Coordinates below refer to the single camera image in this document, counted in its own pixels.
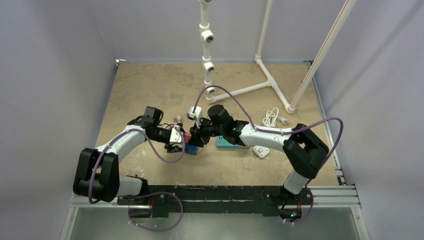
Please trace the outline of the blue cube socket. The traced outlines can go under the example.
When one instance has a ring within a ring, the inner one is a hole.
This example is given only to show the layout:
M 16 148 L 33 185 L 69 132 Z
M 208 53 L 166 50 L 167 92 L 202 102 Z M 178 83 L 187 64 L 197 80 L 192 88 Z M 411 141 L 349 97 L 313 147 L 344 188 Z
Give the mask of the blue cube socket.
M 199 147 L 195 145 L 186 144 L 184 151 L 186 154 L 196 156 L 199 153 Z

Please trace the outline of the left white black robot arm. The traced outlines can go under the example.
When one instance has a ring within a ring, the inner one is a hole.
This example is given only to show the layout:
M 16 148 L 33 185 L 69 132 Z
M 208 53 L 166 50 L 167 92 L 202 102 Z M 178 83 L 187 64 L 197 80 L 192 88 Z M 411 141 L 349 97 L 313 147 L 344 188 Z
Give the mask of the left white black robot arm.
M 90 204 L 111 202 L 129 196 L 138 205 L 149 199 L 148 182 L 137 176 L 120 176 L 119 164 L 143 143 L 163 143 L 168 152 L 184 153 L 185 130 L 182 125 L 161 127 L 163 111 L 146 107 L 143 115 L 132 119 L 112 140 L 96 148 L 85 148 L 78 159 L 73 193 L 88 198 Z

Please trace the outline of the pink square plug adapter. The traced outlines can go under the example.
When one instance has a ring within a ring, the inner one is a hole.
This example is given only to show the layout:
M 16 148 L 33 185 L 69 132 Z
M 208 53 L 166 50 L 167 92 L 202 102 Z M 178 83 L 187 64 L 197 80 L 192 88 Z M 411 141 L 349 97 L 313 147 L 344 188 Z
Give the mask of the pink square plug adapter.
M 190 132 L 184 133 L 184 142 L 185 142 L 186 145 L 190 144 L 191 138 L 192 138 L 192 134 Z

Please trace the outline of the teal power strip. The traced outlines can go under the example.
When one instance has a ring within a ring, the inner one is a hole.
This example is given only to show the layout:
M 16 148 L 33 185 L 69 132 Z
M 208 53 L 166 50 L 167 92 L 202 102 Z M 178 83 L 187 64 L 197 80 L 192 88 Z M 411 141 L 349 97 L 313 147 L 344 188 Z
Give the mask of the teal power strip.
M 231 144 L 222 136 L 216 138 L 215 145 L 218 149 L 249 149 L 249 146 L 242 146 L 237 144 Z

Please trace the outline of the white square wall adapter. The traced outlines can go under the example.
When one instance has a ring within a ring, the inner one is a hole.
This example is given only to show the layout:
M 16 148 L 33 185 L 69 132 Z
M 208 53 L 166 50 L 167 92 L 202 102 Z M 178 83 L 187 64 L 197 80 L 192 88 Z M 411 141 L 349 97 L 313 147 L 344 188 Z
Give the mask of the white square wall adapter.
M 264 159 L 270 153 L 269 148 L 259 145 L 255 145 L 252 148 L 252 151 L 260 159 Z

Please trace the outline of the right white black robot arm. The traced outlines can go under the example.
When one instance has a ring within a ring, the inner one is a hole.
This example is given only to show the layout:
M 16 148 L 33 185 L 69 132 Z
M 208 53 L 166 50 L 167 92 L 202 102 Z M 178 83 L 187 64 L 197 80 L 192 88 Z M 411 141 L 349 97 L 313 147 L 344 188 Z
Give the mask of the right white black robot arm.
M 288 204 L 300 198 L 301 190 L 315 179 L 330 152 L 327 145 L 304 124 L 295 128 L 253 126 L 235 120 L 220 104 L 213 105 L 203 117 L 200 107 L 190 106 L 187 118 L 195 122 L 189 143 L 203 147 L 211 137 L 223 137 L 232 145 L 260 146 L 283 152 L 292 171 L 283 183 L 280 196 Z

